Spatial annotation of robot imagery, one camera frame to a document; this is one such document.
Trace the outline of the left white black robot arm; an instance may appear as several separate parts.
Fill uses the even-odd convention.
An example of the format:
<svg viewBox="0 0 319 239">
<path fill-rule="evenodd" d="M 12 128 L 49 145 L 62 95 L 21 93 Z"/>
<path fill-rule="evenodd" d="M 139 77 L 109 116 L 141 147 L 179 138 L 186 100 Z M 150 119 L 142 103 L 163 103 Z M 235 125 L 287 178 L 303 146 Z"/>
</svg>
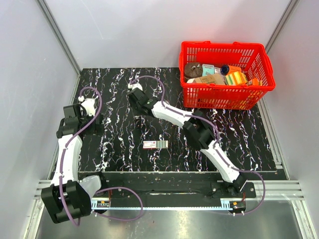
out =
<svg viewBox="0 0 319 239">
<path fill-rule="evenodd" d="M 66 106 L 63 112 L 64 118 L 56 133 L 58 159 L 55 173 L 49 187 L 41 190 L 41 199 L 55 224 L 90 215 L 93 196 L 103 197 L 108 191 L 100 172 L 78 178 L 83 138 L 102 132 L 103 117 L 96 113 L 92 99 Z"/>
</svg>

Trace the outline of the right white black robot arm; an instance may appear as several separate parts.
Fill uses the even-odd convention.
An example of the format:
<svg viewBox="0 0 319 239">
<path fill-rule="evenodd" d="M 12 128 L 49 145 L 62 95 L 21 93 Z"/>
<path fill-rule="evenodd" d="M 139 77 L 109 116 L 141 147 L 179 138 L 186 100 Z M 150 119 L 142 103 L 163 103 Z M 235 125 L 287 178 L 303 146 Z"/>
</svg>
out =
<svg viewBox="0 0 319 239">
<path fill-rule="evenodd" d="M 187 143 L 202 152 L 219 171 L 230 196 L 238 197 L 244 192 L 247 179 L 223 152 L 217 130 L 201 111 L 192 113 L 172 107 L 147 96 L 139 88 L 129 90 L 128 98 L 135 115 L 166 120 L 182 128 Z"/>
</svg>

